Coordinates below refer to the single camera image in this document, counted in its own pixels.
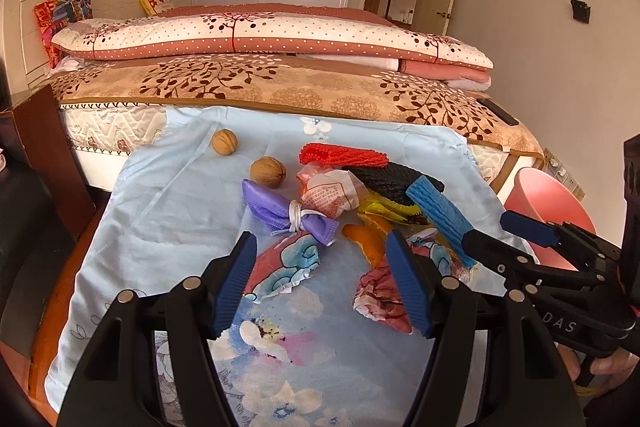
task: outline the light blue sheet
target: light blue sheet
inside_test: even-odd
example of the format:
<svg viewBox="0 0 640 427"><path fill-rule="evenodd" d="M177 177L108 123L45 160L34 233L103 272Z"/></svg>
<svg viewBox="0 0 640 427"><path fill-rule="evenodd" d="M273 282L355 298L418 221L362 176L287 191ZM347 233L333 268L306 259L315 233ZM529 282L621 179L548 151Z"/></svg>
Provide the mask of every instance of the light blue sheet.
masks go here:
<svg viewBox="0 0 640 427"><path fill-rule="evenodd" d="M210 259L228 255L243 230L257 235L258 251L274 243L241 196L240 182L260 156L286 165L281 192L294 198L298 153L305 143L321 139L386 152L390 160L442 180L445 195L477 229L525 248L500 228L502 205L482 180L465 139L448 128L330 118L319 123L229 107L167 107L166 113L161 136L136 149L120 173L76 277L69 320L45 382L56 410L88 338L118 291L167 291L184 277L199 275ZM219 156L209 145L221 128L238 136L238 151L231 156ZM243 299L233 327L212 344L240 425L401 425L431 342L352 309L356 282L366 271L358 248L338 234L321 251L313 277L290 295L259 305ZM502 278L482 266L471 286L504 291ZM162 399L168 418L179 421L166 338L159 334L156 343ZM481 373L482 363L475 363L468 388L476 400ZM473 418L469 407L461 421Z"/></svg>

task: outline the leaf pattern bedspread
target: leaf pattern bedspread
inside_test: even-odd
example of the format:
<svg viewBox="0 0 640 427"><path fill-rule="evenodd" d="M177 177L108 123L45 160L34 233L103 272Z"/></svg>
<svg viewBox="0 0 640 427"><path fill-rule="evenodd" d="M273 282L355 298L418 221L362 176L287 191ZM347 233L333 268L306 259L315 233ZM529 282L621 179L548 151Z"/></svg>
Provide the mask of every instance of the leaf pattern bedspread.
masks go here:
<svg viewBox="0 0 640 427"><path fill-rule="evenodd" d="M437 80L345 62L289 55L183 55L91 62L49 82L58 103L231 105L442 125L469 142L542 157L540 145L525 126L508 126L469 92Z"/></svg>

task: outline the pink bucket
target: pink bucket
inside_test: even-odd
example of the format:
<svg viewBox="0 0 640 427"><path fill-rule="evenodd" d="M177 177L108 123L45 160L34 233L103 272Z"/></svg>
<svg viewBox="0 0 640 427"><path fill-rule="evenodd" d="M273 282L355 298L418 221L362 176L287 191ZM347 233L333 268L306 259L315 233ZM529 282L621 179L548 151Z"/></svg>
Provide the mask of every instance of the pink bucket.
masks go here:
<svg viewBox="0 0 640 427"><path fill-rule="evenodd" d="M589 232L596 232L580 201L554 177L531 167L516 172L513 190L504 207L544 223L553 221L562 224L566 221ZM574 266L552 248L542 248L533 243L531 248L545 266L575 270Z"/></svg>

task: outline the electrical outlet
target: electrical outlet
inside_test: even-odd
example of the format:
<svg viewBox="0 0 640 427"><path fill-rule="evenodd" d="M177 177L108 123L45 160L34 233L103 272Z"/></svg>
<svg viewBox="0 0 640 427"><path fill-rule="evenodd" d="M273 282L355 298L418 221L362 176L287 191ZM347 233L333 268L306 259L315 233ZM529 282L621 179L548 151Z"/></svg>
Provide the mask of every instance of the electrical outlet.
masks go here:
<svg viewBox="0 0 640 427"><path fill-rule="evenodd" d="M564 185L578 201L582 201L585 195L584 190L578 185L578 182L566 167L562 165L558 157L549 149L545 149L545 172Z"/></svg>
<svg viewBox="0 0 640 427"><path fill-rule="evenodd" d="M571 174L567 173L566 178L562 182L562 185L568 188L569 192L573 192L575 190L575 187L578 186L578 182L574 180L574 177Z"/></svg>

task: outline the yellow pillow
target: yellow pillow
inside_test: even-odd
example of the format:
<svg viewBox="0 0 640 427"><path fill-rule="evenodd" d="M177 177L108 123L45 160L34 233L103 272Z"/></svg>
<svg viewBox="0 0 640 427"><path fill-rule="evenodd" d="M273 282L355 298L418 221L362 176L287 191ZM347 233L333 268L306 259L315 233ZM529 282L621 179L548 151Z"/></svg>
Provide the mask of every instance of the yellow pillow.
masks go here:
<svg viewBox="0 0 640 427"><path fill-rule="evenodd" d="M139 0L147 15L158 15L174 7L171 0Z"/></svg>

